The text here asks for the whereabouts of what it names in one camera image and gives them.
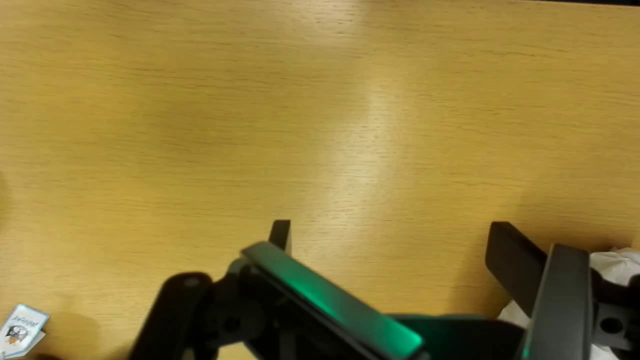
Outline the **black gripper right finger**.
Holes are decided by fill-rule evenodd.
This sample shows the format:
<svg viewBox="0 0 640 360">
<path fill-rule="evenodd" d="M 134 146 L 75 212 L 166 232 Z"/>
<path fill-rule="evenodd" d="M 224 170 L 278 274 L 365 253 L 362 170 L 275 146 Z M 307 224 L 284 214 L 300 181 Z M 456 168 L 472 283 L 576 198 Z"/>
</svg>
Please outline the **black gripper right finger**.
<svg viewBox="0 0 640 360">
<path fill-rule="evenodd" d="M 590 360 L 592 270 L 585 251 L 541 251 L 511 223 L 492 223 L 488 270 L 531 317 L 518 360 Z"/>
</svg>

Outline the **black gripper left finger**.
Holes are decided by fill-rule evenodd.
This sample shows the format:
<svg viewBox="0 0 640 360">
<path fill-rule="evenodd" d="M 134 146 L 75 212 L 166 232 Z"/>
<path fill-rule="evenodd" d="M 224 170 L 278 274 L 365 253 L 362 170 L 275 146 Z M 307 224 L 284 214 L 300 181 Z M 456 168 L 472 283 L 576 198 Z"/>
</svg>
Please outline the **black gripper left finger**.
<svg viewBox="0 0 640 360">
<path fill-rule="evenodd" d="M 425 341 L 416 331 L 290 257 L 290 226 L 290 220 L 275 220 L 269 239 L 245 249 L 242 259 L 342 351 L 362 360 L 418 360 Z"/>
</svg>

